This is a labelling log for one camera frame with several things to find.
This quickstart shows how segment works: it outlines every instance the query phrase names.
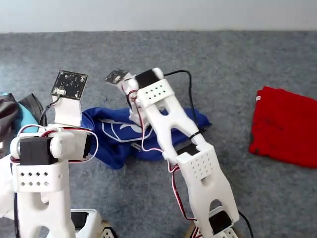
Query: red towel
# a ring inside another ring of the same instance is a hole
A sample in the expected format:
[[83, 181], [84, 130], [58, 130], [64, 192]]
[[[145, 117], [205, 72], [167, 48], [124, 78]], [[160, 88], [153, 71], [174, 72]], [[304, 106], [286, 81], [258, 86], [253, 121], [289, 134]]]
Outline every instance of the red towel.
[[257, 93], [251, 153], [317, 168], [317, 101], [283, 89]]

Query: white logo on blue cloth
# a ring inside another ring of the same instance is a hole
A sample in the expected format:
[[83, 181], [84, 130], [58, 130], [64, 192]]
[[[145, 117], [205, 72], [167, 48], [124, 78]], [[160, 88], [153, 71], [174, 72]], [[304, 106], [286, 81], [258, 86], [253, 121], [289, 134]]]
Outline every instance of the white logo on blue cloth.
[[[120, 121], [114, 121], [111, 119], [100, 119], [101, 123], [102, 123], [102, 129], [104, 134], [106, 134], [108, 137], [124, 143], [124, 142], [132, 142], [132, 141], [138, 141], [138, 140], [142, 140], [142, 129], [136, 125], [136, 124], [131, 124], [131, 123], [124, 123], [124, 122], [120, 122]], [[111, 131], [106, 131], [105, 127], [109, 127], [107, 124], [110, 125]], [[123, 130], [125, 128], [131, 128], [130, 131], [128, 131], [128, 133], [132, 133], [132, 134], [136, 134], [136, 138], [132, 138], [132, 139], [123, 139], [120, 138], [120, 133], [124, 133]], [[146, 130], [145, 132], [145, 136], [144, 139], [147, 139], [153, 132], [153, 128], [151, 128], [149, 131]]]

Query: blue bag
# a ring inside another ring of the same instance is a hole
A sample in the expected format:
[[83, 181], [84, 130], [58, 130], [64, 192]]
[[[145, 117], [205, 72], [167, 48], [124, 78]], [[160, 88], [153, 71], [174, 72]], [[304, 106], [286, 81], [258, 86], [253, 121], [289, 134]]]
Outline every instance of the blue bag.
[[[211, 125], [208, 118], [196, 111], [199, 127]], [[185, 109], [191, 119], [191, 109]], [[141, 150], [142, 130], [141, 127], [129, 120], [129, 109], [111, 110], [107, 108], [91, 108], [83, 112], [82, 127], [91, 129], [99, 139], [99, 149], [96, 157], [110, 166], [112, 169], [120, 169], [127, 157], [132, 156], [140, 160], [160, 160], [162, 155], [159, 151], [145, 152]], [[176, 146], [186, 140], [185, 136], [177, 129], [172, 129], [172, 142]], [[159, 148], [157, 137], [151, 126], [145, 131], [145, 149]], [[96, 141], [92, 140], [90, 153], [96, 149]]]

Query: carpet floor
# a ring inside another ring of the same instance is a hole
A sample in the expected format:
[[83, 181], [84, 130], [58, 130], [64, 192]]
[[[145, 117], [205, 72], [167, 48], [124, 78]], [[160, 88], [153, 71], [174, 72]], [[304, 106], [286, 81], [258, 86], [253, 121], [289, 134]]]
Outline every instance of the carpet floor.
[[[248, 152], [257, 90], [280, 87], [317, 99], [317, 32], [68, 32], [0, 35], [0, 92], [34, 93], [43, 105], [59, 69], [89, 75], [82, 107], [126, 107], [104, 82], [114, 68], [139, 73], [190, 70], [194, 103], [257, 238], [317, 235], [317, 170]], [[168, 78], [189, 106], [185, 75]], [[49, 112], [53, 119], [53, 110]], [[129, 160], [111, 170], [98, 159], [70, 166], [73, 208], [96, 208], [121, 238], [180, 238], [189, 227], [174, 198], [166, 162]], [[176, 182], [189, 210], [181, 175]], [[249, 237], [243, 220], [237, 228]], [[0, 237], [14, 237], [0, 219]]]

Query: circuit board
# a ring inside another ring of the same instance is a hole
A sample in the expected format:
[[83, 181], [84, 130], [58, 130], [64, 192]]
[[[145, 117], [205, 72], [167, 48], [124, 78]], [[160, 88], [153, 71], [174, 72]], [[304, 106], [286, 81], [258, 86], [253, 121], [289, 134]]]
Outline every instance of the circuit board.
[[80, 100], [86, 86], [88, 75], [60, 70], [51, 95]]
[[105, 81], [111, 84], [118, 84], [127, 73], [128, 71], [126, 70], [116, 68], [105, 78]]

